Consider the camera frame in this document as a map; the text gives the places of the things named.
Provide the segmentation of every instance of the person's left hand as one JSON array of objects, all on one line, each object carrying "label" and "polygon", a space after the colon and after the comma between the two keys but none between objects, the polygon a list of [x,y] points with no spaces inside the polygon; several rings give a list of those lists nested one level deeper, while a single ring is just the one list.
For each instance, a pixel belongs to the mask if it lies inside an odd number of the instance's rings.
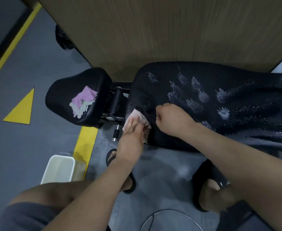
[{"label": "person's left hand", "polygon": [[116,158],[134,166],[143,152],[144,135],[148,131],[149,129],[139,122],[139,117],[130,117],[125,132],[119,140]]}]

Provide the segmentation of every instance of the black sandal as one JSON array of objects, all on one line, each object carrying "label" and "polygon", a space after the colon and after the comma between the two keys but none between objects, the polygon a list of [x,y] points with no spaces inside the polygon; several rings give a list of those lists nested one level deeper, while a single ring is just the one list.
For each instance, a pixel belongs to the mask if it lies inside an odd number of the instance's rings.
[{"label": "black sandal", "polygon": [[222,175],[222,173],[216,168],[213,163],[207,159],[204,161],[197,171],[194,173],[192,178],[193,184],[193,205],[201,212],[208,212],[208,210],[204,210],[201,208],[199,204],[199,196],[201,193],[201,189],[203,184],[207,179],[214,180],[221,188],[225,187],[228,183],[228,180]]},{"label": "black sandal", "polygon": [[[116,149],[113,148],[113,149],[111,149],[110,151],[108,151],[108,153],[107,153],[107,156],[106,156],[106,165],[107,165],[107,167],[109,166],[109,164],[111,163],[111,161],[114,160],[115,157],[116,157],[116,154],[114,154],[114,155],[109,159],[109,157],[110,157],[110,155],[111,155],[111,153],[112,153],[113,151],[116,151]],[[129,190],[123,190],[123,192],[124,192],[125,194],[131,194],[131,193],[136,189],[136,187],[137,187],[136,180],[135,180],[135,178],[134,178],[134,176],[133,176],[132,173],[129,174],[129,177],[130,177],[131,180],[132,180],[132,186],[131,186],[131,188],[130,188]]]}]

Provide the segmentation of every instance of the wood grain panel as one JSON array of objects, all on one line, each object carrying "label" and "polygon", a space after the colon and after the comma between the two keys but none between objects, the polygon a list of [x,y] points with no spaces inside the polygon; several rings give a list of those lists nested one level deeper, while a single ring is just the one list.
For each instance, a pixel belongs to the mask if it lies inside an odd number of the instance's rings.
[{"label": "wood grain panel", "polygon": [[282,59],[282,0],[39,1],[113,80],[157,61],[270,71]]}]

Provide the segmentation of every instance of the purple cloth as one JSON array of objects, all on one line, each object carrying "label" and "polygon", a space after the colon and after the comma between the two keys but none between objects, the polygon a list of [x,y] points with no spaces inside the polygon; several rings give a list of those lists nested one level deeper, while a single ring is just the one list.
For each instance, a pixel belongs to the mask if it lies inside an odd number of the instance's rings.
[{"label": "purple cloth", "polygon": [[80,92],[71,102],[79,109],[82,105],[82,101],[92,101],[95,100],[97,92],[85,86],[82,92]]}]

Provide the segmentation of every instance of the cleaning rag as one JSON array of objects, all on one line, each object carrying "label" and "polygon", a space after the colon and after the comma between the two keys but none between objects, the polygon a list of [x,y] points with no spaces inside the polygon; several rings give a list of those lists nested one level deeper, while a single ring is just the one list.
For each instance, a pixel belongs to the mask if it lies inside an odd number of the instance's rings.
[{"label": "cleaning rag", "polygon": [[81,118],[83,112],[87,111],[89,105],[93,104],[96,100],[97,92],[85,86],[75,98],[71,100],[69,106],[73,109],[74,117]]},{"label": "cleaning rag", "polygon": [[[126,119],[126,122],[124,124],[124,127],[123,127],[123,131],[125,131],[125,128],[127,126],[127,123],[128,123],[128,120],[130,117],[139,117],[139,122],[145,124],[145,126],[149,129],[151,129],[151,124],[148,122],[148,120],[146,119],[146,117],[141,113],[139,112],[138,110],[134,109],[131,114],[128,116],[128,118]],[[144,143],[147,143],[147,138],[148,138],[148,132],[147,134],[144,136]]]}]

